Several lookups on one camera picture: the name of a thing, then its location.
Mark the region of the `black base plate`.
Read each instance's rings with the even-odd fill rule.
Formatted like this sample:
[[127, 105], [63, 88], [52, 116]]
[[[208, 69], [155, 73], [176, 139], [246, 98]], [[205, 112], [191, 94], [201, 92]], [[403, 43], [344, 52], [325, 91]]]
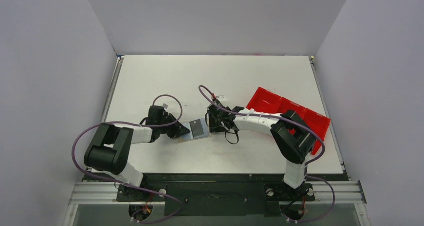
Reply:
[[71, 201], [127, 205], [130, 214], [144, 221], [158, 214], [160, 207], [166, 216], [302, 215], [305, 203], [333, 203], [349, 184], [345, 174], [318, 174], [293, 189], [283, 177], [281, 173], [149, 173], [141, 186], [131, 187], [87, 176], [75, 186]]

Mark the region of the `dark grey credit card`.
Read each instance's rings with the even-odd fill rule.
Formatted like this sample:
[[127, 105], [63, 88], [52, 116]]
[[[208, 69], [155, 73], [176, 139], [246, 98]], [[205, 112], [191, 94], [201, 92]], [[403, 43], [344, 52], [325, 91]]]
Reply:
[[193, 138], [199, 138], [204, 135], [204, 127], [200, 119], [191, 121], [190, 127]]

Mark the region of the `beige leather card holder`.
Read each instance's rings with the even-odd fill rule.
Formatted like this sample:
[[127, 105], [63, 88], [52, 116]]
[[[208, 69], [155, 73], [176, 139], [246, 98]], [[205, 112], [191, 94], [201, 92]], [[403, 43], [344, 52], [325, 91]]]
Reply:
[[191, 126], [190, 126], [191, 121], [186, 121], [186, 122], [183, 122], [182, 125], [185, 126], [186, 128], [188, 128], [190, 130], [190, 132], [181, 136], [178, 139], [179, 142], [188, 142], [188, 141], [192, 141], [192, 140], [205, 139], [205, 138], [212, 136], [212, 134], [209, 131], [210, 129], [206, 124], [206, 120], [204, 118], [199, 118], [199, 119], [202, 121], [205, 134], [203, 136], [199, 137], [199, 138], [193, 138], [193, 135], [191, 133]]

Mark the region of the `aluminium frame rail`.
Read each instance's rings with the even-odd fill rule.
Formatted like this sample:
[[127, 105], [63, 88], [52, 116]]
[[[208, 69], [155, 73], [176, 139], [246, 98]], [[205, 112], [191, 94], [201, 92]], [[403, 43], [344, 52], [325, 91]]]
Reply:
[[365, 197], [342, 174], [332, 132], [318, 136], [265, 88], [325, 116], [307, 56], [124, 55], [96, 133], [84, 144], [71, 203], [122, 204], [131, 221], [179, 216], [276, 217], [282, 224], [338, 225], [335, 206]]

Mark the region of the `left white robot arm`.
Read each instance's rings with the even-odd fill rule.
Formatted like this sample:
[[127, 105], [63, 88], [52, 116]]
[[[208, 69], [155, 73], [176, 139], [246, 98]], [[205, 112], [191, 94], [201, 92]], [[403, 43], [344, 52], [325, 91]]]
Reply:
[[128, 162], [131, 146], [153, 143], [163, 134], [176, 139], [190, 133], [190, 129], [178, 122], [163, 106], [150, 106], [145, 121], [153, 128], [145, 125], [100, 124], [84, 156], [86, 166], [105, 171], [114, 179], [130, 184], [129, 193], [137, 201], [148, 197], [149, 187], [143, 183], [143, 173]]

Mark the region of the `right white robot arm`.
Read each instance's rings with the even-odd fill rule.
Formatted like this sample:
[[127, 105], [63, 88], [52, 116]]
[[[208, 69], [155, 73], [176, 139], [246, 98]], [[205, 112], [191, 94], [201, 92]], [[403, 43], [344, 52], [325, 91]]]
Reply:
[[214, 100], [207, 108], [209, 121], [225, 131], [253, 131], [274, 138], [281, 154], [286, 159], [282, 193], [288, 199], [295, 199], [302, 193], [306, 180], [307, 158], [316, 137], [304, 120], [294, 111], [283, 114], [259, 113], [253, 109], [224, 107]]

